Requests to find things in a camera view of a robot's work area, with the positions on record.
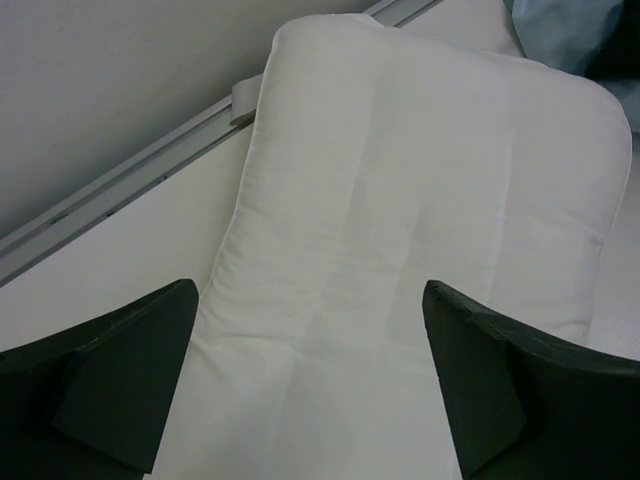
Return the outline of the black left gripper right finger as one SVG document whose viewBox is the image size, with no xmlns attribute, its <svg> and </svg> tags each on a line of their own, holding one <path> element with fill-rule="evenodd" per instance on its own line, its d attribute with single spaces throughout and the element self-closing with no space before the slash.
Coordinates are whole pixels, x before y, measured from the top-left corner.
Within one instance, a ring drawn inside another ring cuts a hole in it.
<svg viewBox="0 0 640 480">
<path fill-rule="evenodd" d="M 427 282 L 423 317 L 462 478 L 638 478 L 638 362 L 441 281 Z"/>
</svg>

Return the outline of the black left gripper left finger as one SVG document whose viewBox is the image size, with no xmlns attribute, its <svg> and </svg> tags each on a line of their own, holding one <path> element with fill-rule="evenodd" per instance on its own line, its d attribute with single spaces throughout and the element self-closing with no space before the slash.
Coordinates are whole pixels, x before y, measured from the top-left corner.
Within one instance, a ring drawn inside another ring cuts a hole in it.
<svg viewBox="0 0 640 480">
<path fill-rule="evenodd" d="M 4 479 L 151 473 L 199 292 L 176 280 L 115 311 L 1 354 Z"/>
</svg>

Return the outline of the light blue green pillowcase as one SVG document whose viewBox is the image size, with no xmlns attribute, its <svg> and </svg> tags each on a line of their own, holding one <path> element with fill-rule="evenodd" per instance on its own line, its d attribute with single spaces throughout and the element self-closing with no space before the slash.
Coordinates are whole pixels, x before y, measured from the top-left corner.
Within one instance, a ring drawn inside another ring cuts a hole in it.
<svg viewBox="0 0 640 480">
<path fill-rule="evenodd" d="M 620 102 L 639 133 L 637 1 L 507 1 L 524 55 L 590 79 Z"/>
</svg>

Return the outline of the white pillow yellow underside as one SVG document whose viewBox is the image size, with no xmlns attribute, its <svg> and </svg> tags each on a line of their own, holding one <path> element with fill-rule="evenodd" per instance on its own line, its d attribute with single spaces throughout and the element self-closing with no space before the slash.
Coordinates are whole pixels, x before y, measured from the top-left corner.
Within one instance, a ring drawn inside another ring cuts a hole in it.
<svg viewBox="0 0 640 480">
<path fill-rule="evenodd" d="M 542 64 L 364 15 L 276 33 L 157 479 L 455 479 L 441 280 L 580 343 L 632 135 Z"/>
</svg>

